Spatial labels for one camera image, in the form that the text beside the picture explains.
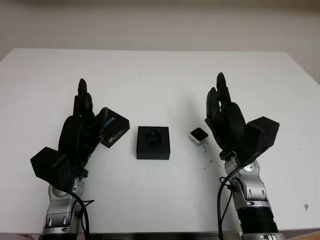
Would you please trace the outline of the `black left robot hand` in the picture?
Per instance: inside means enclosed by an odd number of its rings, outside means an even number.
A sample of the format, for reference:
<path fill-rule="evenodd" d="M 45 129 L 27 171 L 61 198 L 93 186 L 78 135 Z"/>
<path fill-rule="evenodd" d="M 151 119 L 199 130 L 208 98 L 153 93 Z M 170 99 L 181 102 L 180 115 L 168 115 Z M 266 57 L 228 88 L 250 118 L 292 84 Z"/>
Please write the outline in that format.
<path fill-rule="evenodd" d="M 97 115 L 94 114 L 87 83 L 83 78 L 80 79 L 73 113 L 65 120 L 58 143 L 58 151 L 68 157 L 75 176 L 88 176 L 85 167 L 98 144 L 105 138 L 107 118 L 107 107 L 102 108 Z"/>

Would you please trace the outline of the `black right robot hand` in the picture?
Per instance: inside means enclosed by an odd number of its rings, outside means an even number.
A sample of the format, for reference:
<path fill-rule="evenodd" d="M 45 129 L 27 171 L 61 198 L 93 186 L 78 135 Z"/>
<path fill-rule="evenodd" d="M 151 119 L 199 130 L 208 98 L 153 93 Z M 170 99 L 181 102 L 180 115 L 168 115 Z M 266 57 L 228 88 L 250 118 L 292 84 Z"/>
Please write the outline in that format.
<path fill-rule="evenodd" d="M 236 152 L 244 136 L 246 122 L 240 107 L 231 101 L 225 76 L 217 75 L 216 87 L 206 97 L 206 124 L 221 149 L 220 158 Z"/>

